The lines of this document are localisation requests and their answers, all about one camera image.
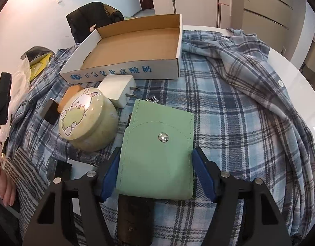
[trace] plastic bag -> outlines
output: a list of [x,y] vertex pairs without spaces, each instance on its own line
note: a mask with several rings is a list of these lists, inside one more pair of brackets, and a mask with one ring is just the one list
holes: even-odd
[[12,75],[12,86],[11,86],[11,101],[8,106],[8,119],[6,125],[1,125],[0,128],[0,142],[8,138],[10,126],[11,126],[11,116],[15,114],[19,105],[24,100],[25,96],[29,93],[30,86],[30,65],[28,58],[25,57],[22,63],[18,67],[17,72]]

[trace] tin lid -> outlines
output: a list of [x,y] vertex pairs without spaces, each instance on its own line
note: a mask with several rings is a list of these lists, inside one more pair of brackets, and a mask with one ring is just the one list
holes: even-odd
[[104,95],[97,88],[87,88],[75,94],[60,114],[61,137],[75,140],[91,132],[101,116],[104,99]]

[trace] cardboard box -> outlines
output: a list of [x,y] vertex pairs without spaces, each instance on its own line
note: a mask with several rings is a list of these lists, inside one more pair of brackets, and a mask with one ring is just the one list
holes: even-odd
[[178,79],[181,15],[157,15],[94,30],[75,50],[61,76],[69,83],[102,81],[108,74],[135,79]]

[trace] blue circular logo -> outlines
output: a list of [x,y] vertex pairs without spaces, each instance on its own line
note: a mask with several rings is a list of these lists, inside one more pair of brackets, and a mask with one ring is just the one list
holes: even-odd
[[81,76],[80,75],[71,75],[71,79],[80,80]]

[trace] white charger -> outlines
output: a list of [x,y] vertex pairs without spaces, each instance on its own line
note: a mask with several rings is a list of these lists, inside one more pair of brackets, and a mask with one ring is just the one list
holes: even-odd
[[130,75],[107,75],[97,88],[118,108],[124,108],[130,98],[136,98],[133,92],[140,90]]

